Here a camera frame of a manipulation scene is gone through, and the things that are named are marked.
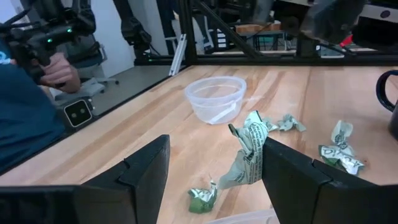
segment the person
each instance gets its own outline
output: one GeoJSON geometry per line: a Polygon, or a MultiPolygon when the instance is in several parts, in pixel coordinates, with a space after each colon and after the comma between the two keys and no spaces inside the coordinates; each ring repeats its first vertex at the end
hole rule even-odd
{"type": "Polygon", "coordinates": [[[53,55],[50,65],[42,67],[45,75],[38,86],[9,53],[0,39],[0,171],[39,152],[64,133],[49,87],[64,83],[59,90],[66,93],[80,89],[77,70],[63,54],[53,55]]]}

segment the hand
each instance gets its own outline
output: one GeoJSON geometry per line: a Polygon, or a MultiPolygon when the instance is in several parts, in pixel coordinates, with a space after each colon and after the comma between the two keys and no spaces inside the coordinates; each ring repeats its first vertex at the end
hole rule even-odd
{"type": "Polygon", "coordinates": [[[53,87],[73,79],[73,68],[63,53],[56,53],[50,60],[50,65],[42,67],[45,75],[40,79],[41,85],[53,87]]]}

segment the desk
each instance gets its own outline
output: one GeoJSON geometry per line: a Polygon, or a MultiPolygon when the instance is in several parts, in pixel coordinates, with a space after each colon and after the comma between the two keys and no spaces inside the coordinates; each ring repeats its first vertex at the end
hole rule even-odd
{"type": "MultiPolygon", "coordinates": [[[[268,209],[262,182],[220,192],[211,213],[189,213],[191,187],[207,187],[225,174],[240,148],[226,124],[199,121],[183,95],[189,83],[205,77],[244,78],[248,90],[235,126],[252,110],[274,120],[293,114],[307,127],[270,137],[313,158],[329,144],[339,119],[354,125],[349,143],[366,164],[360,177],[377,184],[398,183],[398,142],[387,132],[391,112],[376,99],[375,84],[392,67],[190,67],[66,140],[0,177],[0,185],[80,184],[102,173],[161,134],[169,134],[169,179],[160,224],[204,223],[234,214],[268,209]]],[[[387,83],[391,100],[398,79],[387,83]]]]}

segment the metal frame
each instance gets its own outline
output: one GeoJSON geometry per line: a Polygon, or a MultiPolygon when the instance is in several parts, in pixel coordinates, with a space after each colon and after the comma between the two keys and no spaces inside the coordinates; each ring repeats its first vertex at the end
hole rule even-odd
{"type": "MultiPolygon", "coordinates": [[[[180,5],[180,25],[183,34],[187,35],[185,60],[182,64],[190,65],[303,65],[303,66],[395,66],[398,64],[398,55],[384,52],[356,52],[355,56],[344,58],[321,58],[306,49],[307,46],[316,45],[317,40],[298,38],[302,43],[297,46],[295,55],[283,52],[262,54],[248,45],[235,31],[229,28],[224,21],[201,0],[178,0],[180,5]],[[225,36],[234,42],[243,54],[216,54],[197,55],[192,25],[193,7],[199,10],[213,23],[225,36]]],[[[151,58],[150,62],[141,61],[138,65],[171,65],[172,56],[151,58]]]]}

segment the blue shirt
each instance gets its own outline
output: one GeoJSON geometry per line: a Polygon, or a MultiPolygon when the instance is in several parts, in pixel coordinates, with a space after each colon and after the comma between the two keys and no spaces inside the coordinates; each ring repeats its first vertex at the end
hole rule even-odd
{"type": "Polygon", "coordinates": [[[0,172],[56,141],[64,129],[44,91],[25,70],[9,64],[0,40],[0,172]]]}

